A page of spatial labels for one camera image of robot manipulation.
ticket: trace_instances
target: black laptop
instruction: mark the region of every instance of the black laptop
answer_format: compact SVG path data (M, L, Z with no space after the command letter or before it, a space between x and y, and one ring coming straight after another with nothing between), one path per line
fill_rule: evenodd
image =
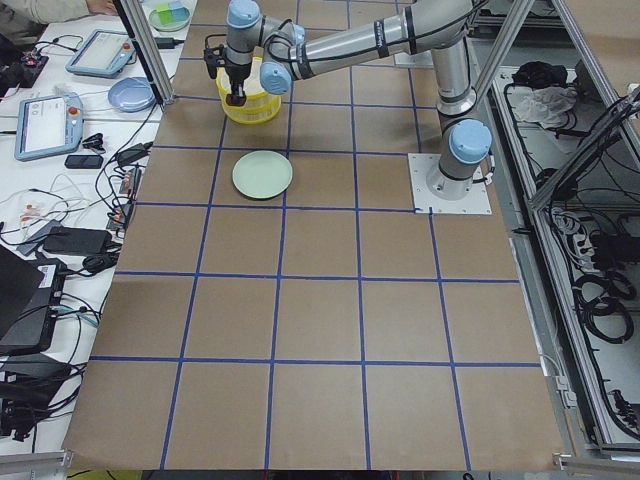
M51 345L64 277L57 259L23 260L0 246L0 355L42 352Z

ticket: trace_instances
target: light green plate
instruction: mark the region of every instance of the light green plate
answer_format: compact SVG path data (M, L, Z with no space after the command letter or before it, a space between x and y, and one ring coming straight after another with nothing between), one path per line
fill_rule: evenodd
M159 32L176 32L189 25L189 20L191 20L191 12L189 12L189 18L187 18L186 20L183 20L181 22L167 23L163 25L162 22L160 22L160 16L158 15L158 12L153 10L149 14L149 23L151 23L151 26Z
M243 195L265 200L284 192L293 178L291 162L268 150L251 152L233 167L233 184Z

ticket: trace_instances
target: yellow basket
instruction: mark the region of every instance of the yellow basket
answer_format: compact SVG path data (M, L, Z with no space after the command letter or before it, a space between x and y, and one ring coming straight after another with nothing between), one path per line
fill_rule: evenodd
M247 95L247 103L243 107L232 107L225 101L231 93L231 83L224 68L218 69L216 85L220 93L220 103L227 116L234 122L243 125L258 125L265 123L278 115L282 105L279 95L271 95L265 92L260 85L260 66L262 58L254 57L251 65L251 76L245 81L244 88Z

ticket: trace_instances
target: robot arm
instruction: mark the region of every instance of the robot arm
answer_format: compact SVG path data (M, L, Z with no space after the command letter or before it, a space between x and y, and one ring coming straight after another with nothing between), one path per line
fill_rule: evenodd
M283 95L295 80L358 65L399 52L431 50L438 82L443 151L427 186L437 196L458 200L473 183L487 157L492 136L474 114L477 95L471 86L466 21L488 0L417 0L402 13L370 25L305 40L304 29L291 20L265 16L253 0L232 0L227 16L227 44L206 46L204 60L215 78L224 67L231 83L226 102L243 106L244 82L251 74L253 52L264 49L262 87Z
M205 49L209 74L224 67L232 93L227 103L242 106L243 84L251 73L255 48L264 49L260 78L269 93L282 95L295 80L388 57L431 50L439 84L439 110L458 116L475 104L464 43L465 23L486 1L418 0L402 13L370 25L305 41L292 21L265 16L253 0L232 0L227 16L227 45Z

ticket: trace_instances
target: person's hand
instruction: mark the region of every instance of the person's hand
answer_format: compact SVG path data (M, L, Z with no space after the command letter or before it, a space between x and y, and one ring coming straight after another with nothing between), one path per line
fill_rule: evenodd
M86 0L91 13L103 13L105 15L118 15L112 0Z

